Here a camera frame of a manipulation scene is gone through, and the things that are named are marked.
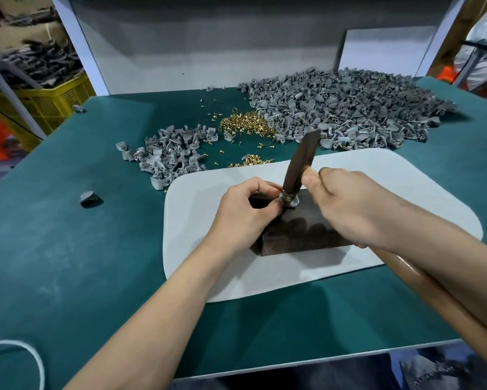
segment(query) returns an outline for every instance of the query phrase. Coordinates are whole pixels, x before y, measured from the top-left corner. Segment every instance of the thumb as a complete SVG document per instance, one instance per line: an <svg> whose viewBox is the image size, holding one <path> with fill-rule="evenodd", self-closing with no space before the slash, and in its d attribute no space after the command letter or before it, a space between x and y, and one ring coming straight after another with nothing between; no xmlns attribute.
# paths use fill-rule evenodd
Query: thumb
<svg viewBox="0 0 487 390"><path fill-rule="evenodd" d="M265 227L283 212L283 200L277 198L271 201L265 208L258 209L260 222Z"/></svg>
<svg viewBox="0 0 487 390"><path fill-rule="evenodd" d="M309 167L303 172L301 183L311 193L317 205L321 206L328 201L330 193L323 184L319 174L313 168Z"/></svg>

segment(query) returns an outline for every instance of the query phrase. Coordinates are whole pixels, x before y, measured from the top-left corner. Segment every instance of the forearm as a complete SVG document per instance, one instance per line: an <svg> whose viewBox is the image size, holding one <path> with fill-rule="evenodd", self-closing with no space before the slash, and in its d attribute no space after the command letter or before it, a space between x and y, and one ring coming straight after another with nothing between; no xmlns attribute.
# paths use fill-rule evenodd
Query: forearm
<svg viewBox="0 0 487 390"><path fill-rule="evenodd" d="M487 245L418 207L403 210L392 252L438 279L487 324Z"/></svg>
<svg viewBox="0 0 487 390"><path fill-rule="evenodd" d="M201 244L65 390L166 388L225 262Z"/></svg>

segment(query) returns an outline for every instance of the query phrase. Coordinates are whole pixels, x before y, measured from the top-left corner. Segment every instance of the hand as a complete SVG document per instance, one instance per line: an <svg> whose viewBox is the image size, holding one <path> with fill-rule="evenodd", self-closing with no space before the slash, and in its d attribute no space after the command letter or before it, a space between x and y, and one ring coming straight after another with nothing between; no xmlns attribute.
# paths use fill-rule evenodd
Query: hand
<svg viewBox="0 0 487 390"><path fill-rule="evenodd" d="M230 187L221 198L213 224L202 244L208 244L225 257L250 248L266 225L283 211L283 200L279 198L282 190L280 185L258 177ZM254 209L249 197L257 192L274 200L265 208Z"/></svg>
<svg viewBox="0 0 487 390"><path fill-rule="evenodd" d="M390 249L401 209L424 211L359 171L308 168L301 181L332 227L361 248Z"/></svg>

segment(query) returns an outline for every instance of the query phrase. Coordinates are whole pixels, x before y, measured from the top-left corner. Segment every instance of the plastic bag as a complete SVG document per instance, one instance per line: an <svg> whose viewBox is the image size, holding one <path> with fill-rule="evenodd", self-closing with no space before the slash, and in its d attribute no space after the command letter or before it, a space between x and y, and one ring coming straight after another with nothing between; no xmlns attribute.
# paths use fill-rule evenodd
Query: plastic bag
<svg viewBox="0 0 487 390"><path fill-rule="evenodd" d="M468 41L478 42L481 40L487 41L487 12L470 30L467 38ZM455 71L459 73L463 66L468 62L474 47L463 45L455 57ZM487 53L481 58L467 79L467 86L469 90L476 89L481 84L487 82Z"/></svg>

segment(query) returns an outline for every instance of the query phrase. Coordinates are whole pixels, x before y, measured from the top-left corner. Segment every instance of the person's left hand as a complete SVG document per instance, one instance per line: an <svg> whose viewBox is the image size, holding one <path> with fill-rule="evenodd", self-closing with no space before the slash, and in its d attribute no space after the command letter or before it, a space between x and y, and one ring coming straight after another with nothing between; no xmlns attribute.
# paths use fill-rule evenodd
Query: person's left hand
<svg viewBox="0 0 487 390"><path fill-rule="evenodd" d="M263 229L279 216L283 200L279 194L283 188L258 177L231 186L223 195L213 224L202 241L229 258L249 248ZM254 193L265 194L275 200L262 209L254 209L249 197Z"/></svg>

